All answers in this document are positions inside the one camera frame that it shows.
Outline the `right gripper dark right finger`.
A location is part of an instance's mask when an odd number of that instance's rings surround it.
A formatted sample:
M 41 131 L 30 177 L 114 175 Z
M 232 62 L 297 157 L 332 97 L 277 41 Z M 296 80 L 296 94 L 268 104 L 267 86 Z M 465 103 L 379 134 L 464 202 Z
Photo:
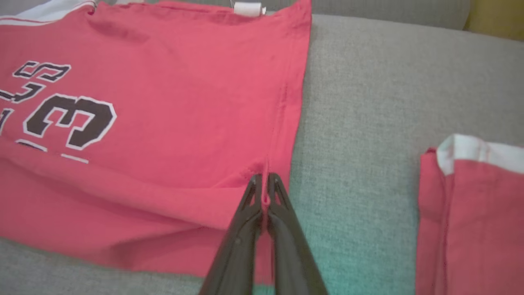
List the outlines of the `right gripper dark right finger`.
M 328 290 L 282 179 L 268 175 L 268 231 L 274 244 L 274 286 L 277 295 L 327 295 Z

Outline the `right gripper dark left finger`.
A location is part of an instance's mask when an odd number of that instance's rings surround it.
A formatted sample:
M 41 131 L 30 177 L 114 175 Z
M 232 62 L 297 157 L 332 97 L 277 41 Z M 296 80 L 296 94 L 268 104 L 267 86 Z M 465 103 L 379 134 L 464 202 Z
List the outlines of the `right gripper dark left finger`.
M 253 293 L 256 244 L 263 221 L 261 194 L 262 175 L 257 174 L 247 185 L 201 286 L 200 295 Z

